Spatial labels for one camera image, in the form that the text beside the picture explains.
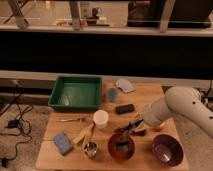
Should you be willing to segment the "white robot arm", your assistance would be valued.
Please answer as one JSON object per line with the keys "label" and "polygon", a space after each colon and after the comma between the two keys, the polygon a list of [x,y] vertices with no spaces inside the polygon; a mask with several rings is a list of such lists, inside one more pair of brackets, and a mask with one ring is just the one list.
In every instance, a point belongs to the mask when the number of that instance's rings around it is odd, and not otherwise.
{"label": "white robot arm", "polygon": [[213,138],[213,112],[201,102],[201,93],[192,87],[169,88],[163,97],[146,104],[132,121],[142,120],[145,125],[156,127],[174,115],[187,118]]}

